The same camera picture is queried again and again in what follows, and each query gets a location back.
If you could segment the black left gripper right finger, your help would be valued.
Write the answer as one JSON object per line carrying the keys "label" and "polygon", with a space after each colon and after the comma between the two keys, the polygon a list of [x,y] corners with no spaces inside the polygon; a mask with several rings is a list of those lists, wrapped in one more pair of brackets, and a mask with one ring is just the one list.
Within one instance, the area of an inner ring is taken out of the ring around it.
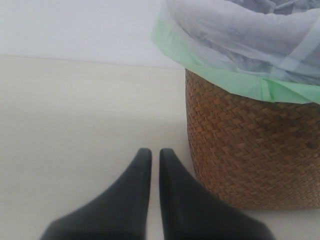
{"label": "black left gripper right finger", "polygon": [[166,240],[248,240],[246,218],[215,198],[171,148],[159,153],[159,194]]}

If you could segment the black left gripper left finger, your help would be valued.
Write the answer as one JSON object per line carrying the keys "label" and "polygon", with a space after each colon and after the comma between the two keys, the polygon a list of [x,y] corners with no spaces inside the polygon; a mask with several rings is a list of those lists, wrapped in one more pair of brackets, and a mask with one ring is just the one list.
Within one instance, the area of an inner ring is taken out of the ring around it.
{"label": "black left gripper left finger", "polygon": [[54,220],[41,239],[146,239],[151,173],[152,152],[140,148],[107,190],[79,209]]}

